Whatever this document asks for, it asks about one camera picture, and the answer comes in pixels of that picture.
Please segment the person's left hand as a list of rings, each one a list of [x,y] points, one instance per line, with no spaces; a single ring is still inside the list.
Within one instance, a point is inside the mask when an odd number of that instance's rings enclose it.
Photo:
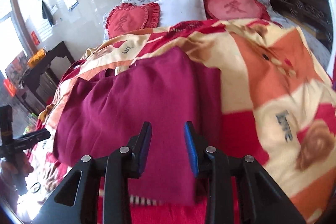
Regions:
[[[33,166],[30,164],[28,157],[25,153],[19,155],[19,159],[22,161],[22,171],[25,177],[34,171]],[[7,161],[6,159],[1,159],[1,191],[7,199],[11,197],[16,197],[14,189],[13,176],[18,174],[18,170],[13,165],[13,163]]]

